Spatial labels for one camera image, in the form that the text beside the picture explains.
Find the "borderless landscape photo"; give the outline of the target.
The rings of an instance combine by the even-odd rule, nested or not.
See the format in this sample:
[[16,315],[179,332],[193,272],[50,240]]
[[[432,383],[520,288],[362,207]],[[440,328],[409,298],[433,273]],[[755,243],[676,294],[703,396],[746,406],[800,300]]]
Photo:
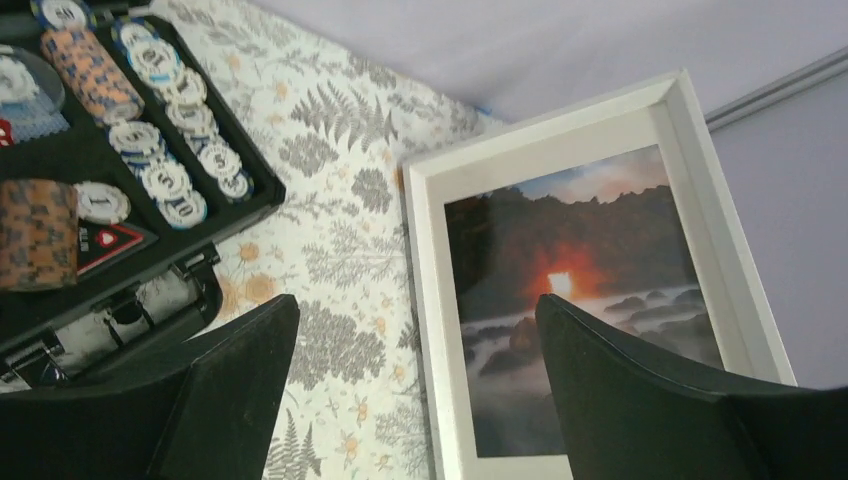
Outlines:
[[457,200],[445,217],[479,457],[566,450],[535,319],[544,294],[722,366],[658,147]]

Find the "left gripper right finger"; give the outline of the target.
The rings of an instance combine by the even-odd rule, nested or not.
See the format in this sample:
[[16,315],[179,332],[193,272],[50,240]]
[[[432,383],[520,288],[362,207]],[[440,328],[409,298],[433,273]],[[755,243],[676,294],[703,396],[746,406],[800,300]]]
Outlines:
[[535,318],[576,479],[843,479],[847,391],[676,355],[546,294]]

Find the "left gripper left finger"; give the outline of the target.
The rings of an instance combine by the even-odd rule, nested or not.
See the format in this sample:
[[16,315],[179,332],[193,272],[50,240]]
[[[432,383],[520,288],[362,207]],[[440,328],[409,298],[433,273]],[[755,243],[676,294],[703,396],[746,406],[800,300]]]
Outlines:
[[280,295],[179,344],[1,398],[5,479],[258,479],[300,320]]

